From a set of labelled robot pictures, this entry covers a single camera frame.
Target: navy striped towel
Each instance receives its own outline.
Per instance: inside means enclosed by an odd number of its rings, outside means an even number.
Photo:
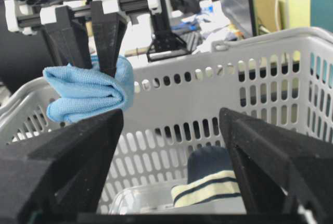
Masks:
[[[174,207],[185,207],[224,198],[241,196],[235,173],[223,170],[187,185],[172,188]]]

